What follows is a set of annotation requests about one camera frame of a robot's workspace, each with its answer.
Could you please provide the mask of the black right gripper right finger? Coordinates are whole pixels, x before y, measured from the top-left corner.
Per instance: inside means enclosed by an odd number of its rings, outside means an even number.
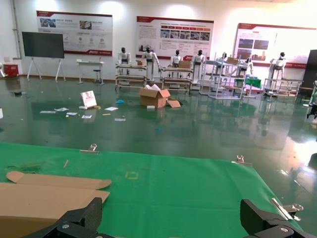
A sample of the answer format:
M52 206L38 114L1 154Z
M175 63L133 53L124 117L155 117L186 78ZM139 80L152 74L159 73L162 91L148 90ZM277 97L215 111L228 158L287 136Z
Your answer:
M248 199L240 202L240 222L249 238L313 238L281 215L259 209Z

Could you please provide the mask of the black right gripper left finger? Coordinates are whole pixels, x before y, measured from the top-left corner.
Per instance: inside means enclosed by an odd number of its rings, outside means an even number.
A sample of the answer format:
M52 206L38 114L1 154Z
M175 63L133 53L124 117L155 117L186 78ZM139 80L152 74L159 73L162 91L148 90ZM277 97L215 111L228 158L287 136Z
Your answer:
M67 211L57 222L26 238L103 238L97 229L102 222L103 201L94 198L86 207Z

